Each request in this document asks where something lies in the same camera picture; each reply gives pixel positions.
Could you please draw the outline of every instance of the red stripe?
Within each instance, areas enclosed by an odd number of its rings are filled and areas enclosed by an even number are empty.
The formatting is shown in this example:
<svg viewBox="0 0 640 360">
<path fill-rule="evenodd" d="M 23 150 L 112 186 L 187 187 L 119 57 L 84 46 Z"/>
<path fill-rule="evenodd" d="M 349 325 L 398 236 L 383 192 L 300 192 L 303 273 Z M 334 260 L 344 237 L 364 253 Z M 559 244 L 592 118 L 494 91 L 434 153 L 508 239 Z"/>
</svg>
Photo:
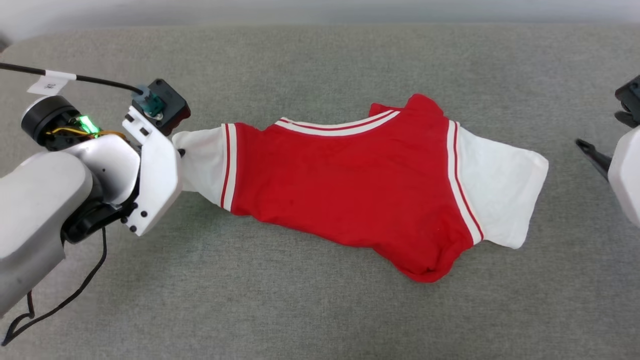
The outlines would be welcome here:
<svg viewBox="0 0 640 360">
<path fill-rule="evenodd" d="M 362 124 L 345 125 L 343 127 L 329 127 L 329 128 L 327 128 L 327 127 L 316 127 L 316 126 L 310 126 L 310 125 L 301 125 L 301 124 L 298 124 L 298 123 L 293 122 L 293 121 L 287 121 L 285 119 L 280 119 L 280 121 L 286 122 L 288 124 L 292 124 L 292 125 L 295 125 L 295 126 L 304 127 L 306 129 L 323 130 L 323 131 L 337 131 L 337 130 L 347 130 L 347 129 L 353 129 L 354 127 L 365 126 L 365 125 L 371 124 L 372 122 L 376 122 L 376 121 L 378 121 L 378 120 L 380 120 L 380 119 L 382 119 L 382 118 L 384 118 L 384 117 L 386 117 L 388 115 L 391 115 L 393 113 L 394 112 L 392 111 L 392 112 L 390 112 L 388 114 L 384 114 L 384 115 L 379 114 L 373 120 L 369 120 L 367 122 L 363 122 Z"/>
<path fill-rule="evenodd" d="M 458 189 L 460 190 L 460 195 L 462 196 L 462 201 L 464 201 L 465 207 L 467 208 L 467 211 L 469 212 L 469 215 L 471 215 L 471 219 L 473 219 L 474 224 L 476 225 L 476 228 L 478 229 L 478 232 L 480 233 L 480 240 L 483 240 L 484 239 L 484 234 L 482 233 L 482 230 L 480 229 L 480 224 L 478 224 L 478 221 L 476 220 L 476 217 L 471 212 L 471 208 L 469 207 L 469 204 L 467 203 L 467 198 L 465 197 L 465 193 L 462 191 L 462 185 L 460 185 L 460 180 L 458 179 L 458 123 L 454 122 L 454 124 L 456 124 L 456 130 L 455 130 L 455 132 L 453 134 L 453 154 L 454 154 L 454 159 L 456 160 L 456 162 L 455 162 L 456 183 L 458 184 Z"/>
<path fill-rule="evenodd" d="M 231 152 L 230 152 L 230 147 L 231 145 L 229 144 L 229 125 L 225 124 L 225 131 L 227 132 L 227 171 L 225 173 L 225 182 L 224 185 L 222 186 L 222 196 L 220 199 L 220 207 L 221 208 L 225 208 L 225 193 L 227 192 L 227 182 L 229 180 L 229 168 L 231 167 Z"/>
</svg>

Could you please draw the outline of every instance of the red fabric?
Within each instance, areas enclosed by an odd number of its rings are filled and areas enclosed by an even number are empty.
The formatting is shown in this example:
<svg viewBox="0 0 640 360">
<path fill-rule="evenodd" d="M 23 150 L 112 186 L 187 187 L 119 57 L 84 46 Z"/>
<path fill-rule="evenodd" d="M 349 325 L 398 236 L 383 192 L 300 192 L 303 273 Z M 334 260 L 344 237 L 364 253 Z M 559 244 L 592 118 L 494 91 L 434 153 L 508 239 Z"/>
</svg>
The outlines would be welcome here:
<svg viewBox="0 0 640 360">
<path fill-rule="evenodd" d="M 370 115 L 387 110 L 373 104 Z M 370 247 L 415 281 L 438 280 L 473 246 L 447 175 L 449 120 L 423 95 L 399 110 L 347 136 L 236 124 L 231 211 Z"/>
</svg>

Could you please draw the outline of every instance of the black cable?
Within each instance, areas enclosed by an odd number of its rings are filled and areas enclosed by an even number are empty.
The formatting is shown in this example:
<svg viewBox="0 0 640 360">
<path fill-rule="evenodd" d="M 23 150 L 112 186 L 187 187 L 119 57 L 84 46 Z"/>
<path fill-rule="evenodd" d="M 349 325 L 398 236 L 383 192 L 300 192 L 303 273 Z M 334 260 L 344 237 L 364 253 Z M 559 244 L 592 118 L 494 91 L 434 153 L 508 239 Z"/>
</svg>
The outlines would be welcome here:
<svg viewBox="0 0 640 360">
<path fill-rule="evenodd" d="M 7 63 L 0 63 L 0 69 L 17 71 L 17 72 L 26 72 L 27 74 L 34 74 L 34 75 L 43 75 L 43 76 L 46 75 L 46 70 L 44 69 L 36 69 L 34 67 L 27 67 L 27 66 L 7 64 Z M 121 89 L 132 91 L 138 95 L 144 94 L 142 90 L 140 90 L 139 88 L 136 88 L 135 86 L 131 86 L 123 83 L 117 83 L 115 81 L 92 78 L 90 76 L 84 76 L 84 75 L 76 75 L 76 80 L 83 81 L 85 83 L 93 83 L 93 84 L 112 86 L 114 88 L 121 88 Z"/>
<path fill-rule="evenodd" d="M 69 296 L 65 301 L 60 303 L 60 305 L 56 306 L 55 309 L 49 311 L 48 313 L 40 316 L 39 318 L 37 318 L 35 320 L 32 320 L 32 321 L 24 324 L 20 329 L 18 329 L 17 331 L 14 331 L 15 328 L 20 323 L 20 321 L 22 321 L 22 319 L 27 318 L 27 317 L 33 319 L 33 317 L 35 316 L 35 310 L 33 309 L 33 298 L 31 296 L 31 291 L 29 291 L 29 293 L 27 293 L 27 303 L 28 303 L 28 307 L 29 307 L 29 312 L 26 313 L 26 314 L 22 314 L 22 315 L 18 316 L 17 318 L 15 318 L 15 320 L 9 326 L 9 330 L 6 332 L 6 336 L 4 338 L 4 341 L 2 342 L 2 344 L 0 346 L 3 346 L 3 347 L 7 346 L 11 341 L 13 341 L 13 339 L 17 338 L 18 335 L 22 334 L 26 329 L 34 326 L 38 322 L 41 322 L 42 320 L 45 320 L 46 318 L 50 317 L 51 315 L 57 313 L 59 310 L 61 310 L 65 306 L 69 305 L 70 302 L 72 302 L 78 296 L 80 296 L 80 294 L 82 294 L 83 290 L 87 287 L 87 285 L 89 285 L 89 283 L 93 279 L 93 276 L 95 275 L 95 273 L 97 273 L 98 270 L 100 270 L 100 267 L 102 266 L 102 264 L 104 264 L 104 261 L 106 259 L 107 259 L 107 231 L 106 231 L 106 228 L 103 227 L 102 228 L 102 257 L 100 258 L 100 261 L 98 261 L 97 265 L 95 265 L 93 270 L 91 270 L 89 275 L 86 276 L 86 278 L 84 279 L 82 285 L 80 285 L 78 290 L 76 290 L 75 293 L 71 294 L 71 296 Z"/>
</svg>

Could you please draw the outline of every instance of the white wall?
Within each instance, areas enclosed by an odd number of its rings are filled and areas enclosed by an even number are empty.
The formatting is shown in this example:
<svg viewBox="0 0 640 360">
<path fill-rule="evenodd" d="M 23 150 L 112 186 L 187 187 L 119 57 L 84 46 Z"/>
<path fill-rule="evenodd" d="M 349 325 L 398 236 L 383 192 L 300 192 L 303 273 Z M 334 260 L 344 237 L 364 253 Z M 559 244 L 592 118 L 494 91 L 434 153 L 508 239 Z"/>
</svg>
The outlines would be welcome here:
<svg viewBox="0 0 640 360">
<path fill-rule="evenodd" d="M 640 0 L 0 0 L 8 43 L 106 26 L 426 21 L 640 22 Z"/>
</svg>

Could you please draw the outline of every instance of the white stripe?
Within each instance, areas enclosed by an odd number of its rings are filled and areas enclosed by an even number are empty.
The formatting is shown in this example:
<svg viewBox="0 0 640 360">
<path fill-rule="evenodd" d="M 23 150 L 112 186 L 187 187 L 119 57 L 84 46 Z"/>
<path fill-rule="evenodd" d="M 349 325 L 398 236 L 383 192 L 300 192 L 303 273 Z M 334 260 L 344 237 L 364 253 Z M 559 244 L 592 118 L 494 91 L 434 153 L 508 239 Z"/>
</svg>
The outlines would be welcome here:
<svg viewBox="0 0 640 360">
<path fill-rule="evenodd" d="M 290 124 L 284 121 L 278 121 L 276 125 L 282 126 L 291 131 L 295 131 L 297 133 L 303 133 L 303 134 L 320 135 L 320 136 L 346 136 L 346 135 L 364 133 L 365 131 L 374 129 L 375 127 L 378 127 L 386 123 L 387 121 L 391 120 L 392 118 L 396 117 L 396 115 L 398 115 L 399 113 L 400 111 L 394 111 L 391 114 L 387 115 L 386 117 L 383 117 L 382 119 L 374 121 L 370 124 L 358 126 L 358 127 L 352 127 L 351 129 L 344 129 L 344 130 L 309 129 L 307 127 L 300 127 L 300 126 L 297 126 L 296 124 Z"/>
<path fill-rule="evenodd" d="M 335 124 L 335 125 L 320 125 L 320 124 L 313 124 L 311 122 L 302 122 L 302 121 L 293 121 L 293 120 L 289 120 L 287 118 L 282 118 L 283 120 L 292 122 L 293 124 L 296 125 L 304 125 L 304 126 L 314 126 L 314 127 L 321 127 L 323 129 L 339 129 L 341 127 L 347 127 L 347 126 L 354 126 L 354 125 L 359 125 L 359 124 L 363 124 L 365 122 L 368 121 L 372 121 L 375 119 L 380 119 L 382 117 L 384 117 L 385 115 L 389 115 L 390 113 L 392 113 L 393 110 L 387 110 L 383 113 L 379 113 L 377 115 L 374 115 L 372 117 L 367 117 L 366 119 L 362 119 L 362 120 L 358 120 L 358 121 L 352 121 L 352 122 L 346 122 L 344 124 Z"/>
<path fill-rule="evenodd" d="M 237 133 L 235 124 L 227 125 L 229 127 L 229 153 L 227 154 L 229 158 L 229 177 L 227 178 L 227 190 L 225 192 L 225 209 L 231 211 L 231 203 L 234 200 L 234 192 L 236 191 Z"/>
<path fill-rule="evenodd" d="M 451 190 L 453 191 L 453 197 L 456 199 L 456 204 L 458 205 L 458 209 L 460 210 L 460 215 L 462 215 L 462 219 L 465 221 L 469 232 L 471 233 L 471 238 L 474 241 L 474 245 L 479 243 L 482 239 L 480 237 L 480 232 L 476 227 L 476 223 L 474 219 L 471 217 L 471 214 L 467 211 L 467 207 L 465 205 L 465 201 L 462 198 L 462 194 L 460 193 L 460 188 L 458 187 L 458 182 L 456 181 L 456 158 L 455 151 L 453 149 L 454 145 L 454 137 L 456 134 L 456 123 L 453 121 L 449 121 L 449 130 L 447 131 L 447 172 L 449 175 L 449 184 L 451 186 Z"/>
<path fill-rule="evenodd" d="M 67 79 L 67 80 L 75 80 L 77 78 L 75 74 L 71 74 L 69 72 L 53 71 L 53 70 L 45 70 L 44 74 L 45 76 L 50 76 L 52 78 Z"/>
</svg>

